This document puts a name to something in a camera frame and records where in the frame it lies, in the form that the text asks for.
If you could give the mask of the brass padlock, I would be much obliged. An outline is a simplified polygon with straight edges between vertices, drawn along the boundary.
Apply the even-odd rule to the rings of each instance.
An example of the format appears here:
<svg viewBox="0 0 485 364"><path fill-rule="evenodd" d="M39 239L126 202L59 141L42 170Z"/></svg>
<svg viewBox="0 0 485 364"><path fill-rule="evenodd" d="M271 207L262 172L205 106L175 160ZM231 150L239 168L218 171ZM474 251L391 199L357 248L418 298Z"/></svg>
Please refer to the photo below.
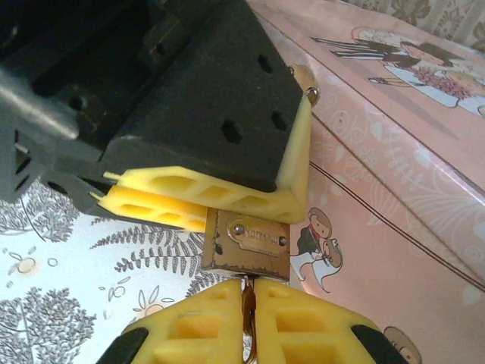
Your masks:
<svg viewBox="0 0 485 364"><path fill-rule="evenodd" d="M318 83L310 68L291 64L289 70L302 88L303 98L278 174L288 184L276 197L275 216L209 209L201 269L232 276L290 277L290 225L304 219L308 199L311 107L319 100Z"/></svg>

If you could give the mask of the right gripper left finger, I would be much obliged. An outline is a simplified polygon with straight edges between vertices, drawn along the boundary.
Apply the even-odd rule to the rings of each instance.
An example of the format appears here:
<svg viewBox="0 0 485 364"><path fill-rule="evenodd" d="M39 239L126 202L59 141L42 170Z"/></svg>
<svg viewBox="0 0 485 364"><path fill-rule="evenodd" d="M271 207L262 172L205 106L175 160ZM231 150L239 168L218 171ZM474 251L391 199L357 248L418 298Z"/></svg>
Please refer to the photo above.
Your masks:
<svg viewBox="0 0 485 364"><path fill-rule="evenodd" d="M242 282L223 281L128 325L99 364L243 364Z"/></svg>

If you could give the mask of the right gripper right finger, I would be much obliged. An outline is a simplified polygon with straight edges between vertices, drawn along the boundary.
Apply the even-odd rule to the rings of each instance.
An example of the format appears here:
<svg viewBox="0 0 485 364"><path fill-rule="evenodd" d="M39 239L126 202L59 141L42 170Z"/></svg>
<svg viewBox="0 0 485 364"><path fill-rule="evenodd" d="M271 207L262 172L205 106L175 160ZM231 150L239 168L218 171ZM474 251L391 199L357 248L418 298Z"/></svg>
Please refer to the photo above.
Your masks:
<svg viewBox="0 0 485 364"><path fill-rule="evenodd" d="M257 364L408 364L363 315L266 278L253 288Z"/></svg>

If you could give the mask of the pink tin box with figures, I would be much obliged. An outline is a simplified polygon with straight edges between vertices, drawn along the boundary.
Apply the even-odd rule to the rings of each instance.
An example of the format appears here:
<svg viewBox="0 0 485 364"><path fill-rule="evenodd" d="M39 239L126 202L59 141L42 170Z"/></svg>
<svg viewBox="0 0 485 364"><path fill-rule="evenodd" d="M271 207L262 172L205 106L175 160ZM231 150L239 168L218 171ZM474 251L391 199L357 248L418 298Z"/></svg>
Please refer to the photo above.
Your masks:
<svg viewBox="0 0 485 364"><path fill-rule="evenodd" d="M485 364L485 56L339 0L249 0L316 98L295 280L408 364Z"/></svg>

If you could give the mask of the small metal key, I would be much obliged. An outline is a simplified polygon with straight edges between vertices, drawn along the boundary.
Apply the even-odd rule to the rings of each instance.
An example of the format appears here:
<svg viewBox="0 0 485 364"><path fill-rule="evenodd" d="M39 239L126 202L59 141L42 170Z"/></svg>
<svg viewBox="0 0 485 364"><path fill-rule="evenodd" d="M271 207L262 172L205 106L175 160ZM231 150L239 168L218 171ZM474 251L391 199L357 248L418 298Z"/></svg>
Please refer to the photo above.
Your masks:
<svg viewBox="0 0 485 364"><path fill-rule="evenodd" d="M251 338L249 356L243 360L243 364L254 364L257 359L255 278L245 275L242 281L244 283L242 290L242 331Z"/></svg>

